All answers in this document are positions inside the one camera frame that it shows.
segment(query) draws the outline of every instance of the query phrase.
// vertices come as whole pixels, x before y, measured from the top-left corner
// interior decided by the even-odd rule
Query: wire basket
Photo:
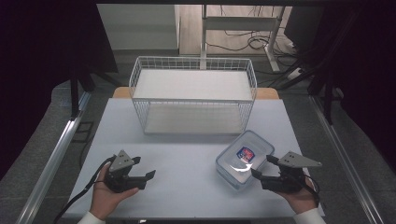
[[[138,57],[129,87],[144,133],[240,134],[257,82],[249,59]]]

